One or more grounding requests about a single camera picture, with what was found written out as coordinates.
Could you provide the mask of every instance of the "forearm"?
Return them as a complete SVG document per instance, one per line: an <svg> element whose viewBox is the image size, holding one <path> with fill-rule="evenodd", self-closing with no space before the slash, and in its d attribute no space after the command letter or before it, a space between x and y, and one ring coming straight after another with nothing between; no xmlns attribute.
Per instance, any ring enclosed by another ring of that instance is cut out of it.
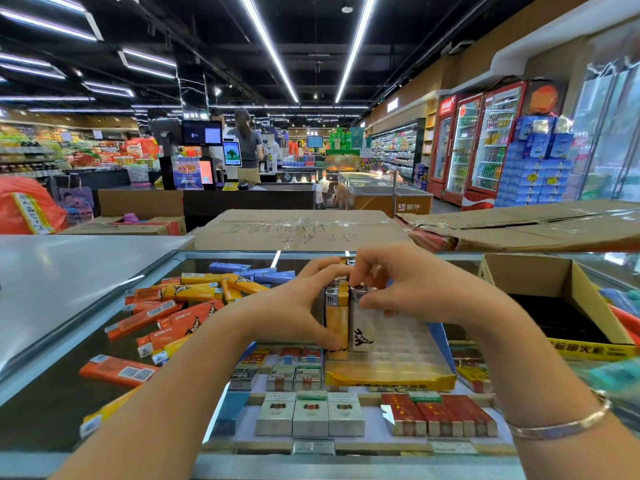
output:
<svg viewBox="0 0 640 480"><path fill-rule="evenodd" d="M206 322L54 478L188 478L220 395L249 343L234 326L232 308Z"/></svg>
<svg viewBox="0 0 640 480"><path fill-rule="evenodd" d="M586 418L601 404L571 371L539 327L503 300L466 324L489 368L505 419L534 428ZM591 430L558 440L515 439L529 479L616 480L637 476L640 442L608 413Z"/></svg>

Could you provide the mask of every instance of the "price tag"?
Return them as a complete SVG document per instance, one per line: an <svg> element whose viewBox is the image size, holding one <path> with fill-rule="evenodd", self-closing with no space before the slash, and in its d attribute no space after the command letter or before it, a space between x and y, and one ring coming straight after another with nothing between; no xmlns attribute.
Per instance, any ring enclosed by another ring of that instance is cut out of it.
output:
<svg viewBox="0 0 640 480"><path fill-rule="evenodd" d="M477 455L478 452L468 441L429 441L436 454Z"/></svg>
<svg viewBox="0 0 640 480"><path fill-rule="evenodd" d="M291 454L335 455L333 440L299 439L293 440Z"/></svg>

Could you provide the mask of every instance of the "person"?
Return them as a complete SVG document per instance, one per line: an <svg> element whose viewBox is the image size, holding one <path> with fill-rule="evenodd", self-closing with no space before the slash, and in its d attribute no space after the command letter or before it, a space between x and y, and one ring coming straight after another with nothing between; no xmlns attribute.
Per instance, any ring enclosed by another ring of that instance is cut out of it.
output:
<svg viewBox="0 0 640 480"><path fill-rule="evenodd" d="M236 108L234 113L236 127L229 130L229 135L238 138L240 142L240 155L242 158L242 167L238 168L238 181L240 183L259 184L260 172L258 170L258 162L264 158L262 149L262 140L258 133L252 131L251 116L249 112L242 108Z"/></svg>
<svg viewBox="0 0 640 480"><path fill-rule="evenodd" d="M287 284L216 312L53 480L188 478L229 375L251 341L342 347L342 339L310 313L318 294L338 276L349 276L352 286L378 288L362 298L363 308L464 327L484 355L509 424L564 425L602 409L530 316L475 275L411 242L364 247L353 267L339 263L337 257L311 261ZM610 412L556 439L514 440L529 480L631 480L640 471L640 441Z"/></svg>
<svg viewBox="0 0 640 480"><path fill-rule="evenodd" d="M227 124L225 122L225 115L219 109L214 109L209 116L209 119L212 121L220 121L222 124L222 138L229 133L229 128L227 128ZM216 168L219 170L225 169L225 153L222 149L222 146L212 146L212 157Z"/></svg>

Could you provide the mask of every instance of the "glass-door fridge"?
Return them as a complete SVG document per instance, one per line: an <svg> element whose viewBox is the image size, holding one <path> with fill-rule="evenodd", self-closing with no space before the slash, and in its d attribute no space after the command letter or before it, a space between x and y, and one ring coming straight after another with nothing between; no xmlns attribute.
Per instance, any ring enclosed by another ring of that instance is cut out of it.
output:
<svg viewBox="0 0 640 480"><path fill-rule="evenodd" d="M437 198L442 197L445 184L445 171L447 169L447 155L451 144L451 128L456 116L456 104L458 97L452 96L441 101L438 107L438 122L434 146L431 150L431 167L429 168L429 183L427 191Z"/></svg>
<svg viewBox="0 0 640 480"><path fill-rule="evenodd" d="M493 208L504 156L522 110L526 86L526 82L516 82L486 94L462 210Z"/></svg>
<svg viewBox="0 0 640 480"><path fill-rule="evenodd" d="M462 196L467 189L469 165L476 145L476 134L482 94L462 99L456 113L453 144L447 158L445 172L447 185L442 199L462 205Z"/></svg>
<svg viewBox="0 0 640 480"><path fill-rule="evenodd" d="M573 123L574 160L564 200L640 201L640 70L585 81Z"/></svg>

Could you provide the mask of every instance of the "bracelet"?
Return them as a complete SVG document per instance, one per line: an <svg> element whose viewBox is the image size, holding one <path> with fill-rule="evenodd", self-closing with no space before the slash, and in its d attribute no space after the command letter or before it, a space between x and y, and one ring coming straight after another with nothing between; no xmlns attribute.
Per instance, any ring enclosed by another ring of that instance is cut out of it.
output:
<svg viewBox="0 0 640 480"><path fill-rule="evenodd" d="M507 427L512 436L526 440L556 440L565 436L577 435L596 426L611 409L611 401L608 400L604 391L594 390L593 393L600 400L602 407L584 419L540 428L519 428L509 423L507 423Z"/></svg>

